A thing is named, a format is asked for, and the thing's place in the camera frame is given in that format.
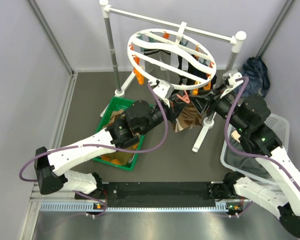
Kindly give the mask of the brown striped sock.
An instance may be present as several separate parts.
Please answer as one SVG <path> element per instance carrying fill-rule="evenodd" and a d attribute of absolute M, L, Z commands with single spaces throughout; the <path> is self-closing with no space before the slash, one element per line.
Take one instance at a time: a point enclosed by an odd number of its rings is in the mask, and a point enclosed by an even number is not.
<path fill-rule="evenodd" d="M 176 122 L 172 124 L 175 133 L 181 132 L 194 126 L 202 126 L 203 117 L 199 114 L 195 106 L 188 104 L 177 117 Z"/>

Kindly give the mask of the pink clip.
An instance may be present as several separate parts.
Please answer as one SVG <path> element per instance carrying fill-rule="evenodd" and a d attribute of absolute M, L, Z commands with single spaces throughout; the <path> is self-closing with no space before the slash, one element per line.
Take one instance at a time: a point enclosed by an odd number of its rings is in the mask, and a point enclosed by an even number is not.
<path fill-rule="evenodd" d="M 180 95 L 180 94 L 176 94 L 176 96 L 183 102 L 185 102 L 186 104 L 190 104 L 190 98 L 189 98 L 189 95 L 188 95 L 188 92 L 186 90 L 183 91 L 183 95 Z"/>

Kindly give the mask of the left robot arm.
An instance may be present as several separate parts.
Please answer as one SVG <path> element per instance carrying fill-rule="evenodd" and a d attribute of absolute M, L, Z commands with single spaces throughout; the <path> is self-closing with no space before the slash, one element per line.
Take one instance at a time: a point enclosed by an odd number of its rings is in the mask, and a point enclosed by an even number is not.
<path fill-rule="evenodd" d="M 88 138 L 59 149 L 37 149 L 34 169 L 39 192 L 49 195 L 60 190 L 78 191 L 99 198 L 104 191 L 100 176 L 80 173 L 72 168 L 106 154 L 131 153 L 130 147 L 138 144 L 141 136 L 162 122 L 174 123 L 189 103 L 189 99 L 178 94 L 156 106 L 137 100 L 111 124 Z"/>

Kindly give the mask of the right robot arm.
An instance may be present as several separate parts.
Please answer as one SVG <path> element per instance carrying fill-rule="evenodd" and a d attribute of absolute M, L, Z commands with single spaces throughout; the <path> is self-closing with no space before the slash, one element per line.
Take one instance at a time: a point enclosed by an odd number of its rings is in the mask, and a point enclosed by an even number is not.
<path fill-rule="evenodd" d="M 237 131 L 242 151 L 233 148 L 226 132 L 224 139 L 228 148 L 255 159 L 282 192 L 273 192 L 237 171 L 225 178 L 224 194 L 229 198 L 237 195 L 248 198 L 277 218 L 287 232 L 300 238 L 300 171 L 290 160 L 280 138 L 265 123 L 271 114 L 266 101 L 259 95 L 251 95 L 237 104 L 226 96 L 209 94 L 198 98 L 197 104 L 202 112 L 220 115 L 226 125 Z"/>

